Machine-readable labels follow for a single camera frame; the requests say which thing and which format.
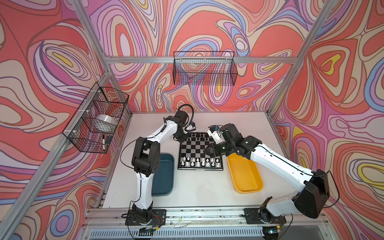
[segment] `yellow plastic tray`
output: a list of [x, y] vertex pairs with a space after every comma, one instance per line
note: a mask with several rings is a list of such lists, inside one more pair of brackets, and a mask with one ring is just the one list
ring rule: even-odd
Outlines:
[[236, 192], [251, 193], [263, 189], [264, 183], [254, 161], [235, 153], [229, 155], [227, 159]]

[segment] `wire basket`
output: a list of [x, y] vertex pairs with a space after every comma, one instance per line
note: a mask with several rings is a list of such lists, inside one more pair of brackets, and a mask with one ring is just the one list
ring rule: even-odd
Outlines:
[[128, 98], [118, 89], [99, 86], [80, 120], [64, 135], [80, 152], [107, 153]]
[[233, 51], [175, 51], [175, 85], [234, 86], [237, 68]]

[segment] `plastic container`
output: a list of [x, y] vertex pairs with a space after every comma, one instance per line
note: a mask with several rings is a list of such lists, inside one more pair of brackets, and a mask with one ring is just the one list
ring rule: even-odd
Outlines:
[[152, 196], [166, 196], [173, 188], [175, 159], [171, 154], [160, 154], [160, 165], [153, 176]]
[[259, 192], [263, 189], [264, 183], [254, 161], [234, 153], [227, 159], [236, 192], [243, 194]]

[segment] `dark blue bin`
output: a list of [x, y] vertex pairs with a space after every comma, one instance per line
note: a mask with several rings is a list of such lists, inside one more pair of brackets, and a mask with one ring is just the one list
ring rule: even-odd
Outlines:
[[152, 196], [166, 196], [173, 188], [175, 159], [171, 154], [160, 154], [160, 165], [153, 176]]

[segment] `white tabletop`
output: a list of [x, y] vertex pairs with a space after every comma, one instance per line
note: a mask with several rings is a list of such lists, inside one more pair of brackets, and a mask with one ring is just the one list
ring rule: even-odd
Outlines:
[[[146, 137], [153, 133], [163, 124], [163, 118], [169, 115], [173, 114], [133, 114], [123, 147], [138, 137]], [[193, 121], [196, 124], [196, 132], [206, 132], [208, 126], [214, 124], [233, 123], [243, 137], [252, 135], [283, 156], [263, 112], [195, 113]], [[223, 171], [178, 170], [179, 146], [180, 143], [172, 138], [161, 145], [161, 153], [169, 153], [175, 158], [174, 186], [169, 195], [153, 197], [153, 207], [260, 205], [267, 197], [279, 197], [294, 191], [294, 188], [280, 176], [257, 164], [264, 182], [263, 190], [250, 194], [237, 193], [233, 187], [225, 156], [223, 156]], [[127, 165], [131, 165], [133, 149], [134, 143], [129, 145], [122, 154], [122, 160]], [[129, 202], [136, 200], [136, 188], [135, 172], [119, 161], [103, 208], [129, 207]]]

